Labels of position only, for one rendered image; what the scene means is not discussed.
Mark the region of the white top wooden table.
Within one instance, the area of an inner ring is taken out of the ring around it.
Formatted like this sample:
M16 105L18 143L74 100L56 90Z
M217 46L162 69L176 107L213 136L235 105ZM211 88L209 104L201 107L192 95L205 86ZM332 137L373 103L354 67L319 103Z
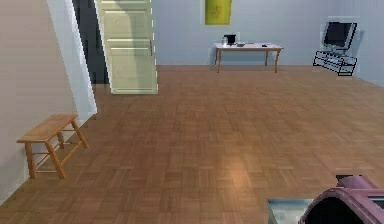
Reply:
M222 53L224 51L260 51L265 53L265 62L264 65L268 65L268 56L270 52L275 52L275 59L274 59L274 72L277 72L278 68L278 60L281 51L283 50L283 47L275 45L275 44L266 44L267 47L262 47L263 44L261 43L254 43L254 44L245 44L243 47L237 47L236 45L227 45L226 47L223 47L221 43L215 43L215 60L214 65L217 67L217 72L220 72L221 68L221 62L222 62Z

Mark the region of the cream panelled room door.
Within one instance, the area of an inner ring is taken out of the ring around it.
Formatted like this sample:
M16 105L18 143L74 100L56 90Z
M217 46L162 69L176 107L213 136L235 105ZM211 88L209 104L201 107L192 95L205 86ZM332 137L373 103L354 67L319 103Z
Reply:
M152 0L95 0L95 6L111 93L157 94Z

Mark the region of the yellow framed picture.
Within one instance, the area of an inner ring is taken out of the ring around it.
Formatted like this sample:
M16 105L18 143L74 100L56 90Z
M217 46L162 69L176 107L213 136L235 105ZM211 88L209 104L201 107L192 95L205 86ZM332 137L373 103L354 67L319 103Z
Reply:
M232 0L205 0L205 24L229 25Z

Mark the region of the grey glass table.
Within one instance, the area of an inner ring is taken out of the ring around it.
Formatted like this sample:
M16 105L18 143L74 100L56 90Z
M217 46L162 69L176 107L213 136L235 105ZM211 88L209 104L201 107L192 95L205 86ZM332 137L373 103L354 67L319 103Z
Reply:
M268 199L268 224L298 224L312 199Z

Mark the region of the wooden stool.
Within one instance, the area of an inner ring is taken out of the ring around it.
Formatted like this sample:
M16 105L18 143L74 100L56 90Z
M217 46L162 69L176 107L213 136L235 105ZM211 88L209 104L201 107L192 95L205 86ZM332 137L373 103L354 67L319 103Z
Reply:
M80 146L84 149L89 147L87 140L76 122L77 118L77 114L51 115L17 140L18 143L24 145L29 177L31 179L35 179L37 173L56 173L60 179L66 178L64 171L65 163ZM64 159L59 160L56 150L58 148L64 148L63 133L66 131L68 125L72 126L71 131L76 133L79 141ZM37 167L47 158L52 160L55 169L38 170Z

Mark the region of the white television stand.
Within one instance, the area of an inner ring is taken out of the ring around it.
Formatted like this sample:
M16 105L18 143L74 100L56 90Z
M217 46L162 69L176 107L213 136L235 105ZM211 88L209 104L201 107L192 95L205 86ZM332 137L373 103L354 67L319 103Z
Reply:
M338 76L352 76L357 58L332 51L317 51L313 65L336 72Z

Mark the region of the black screen television set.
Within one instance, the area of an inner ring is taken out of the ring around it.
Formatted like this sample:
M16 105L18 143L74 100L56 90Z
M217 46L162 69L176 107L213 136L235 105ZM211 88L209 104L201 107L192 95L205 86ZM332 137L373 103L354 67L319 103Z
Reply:
M357 24L355 22L328 22L323 45L337 50L348 50L352 44Z

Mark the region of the pink curved container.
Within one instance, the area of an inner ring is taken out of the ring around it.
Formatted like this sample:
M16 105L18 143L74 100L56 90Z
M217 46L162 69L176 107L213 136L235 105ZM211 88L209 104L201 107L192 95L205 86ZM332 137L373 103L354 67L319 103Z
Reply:
M362 175L336 178L336 186L319 194L298 224L384 224L384 188Z

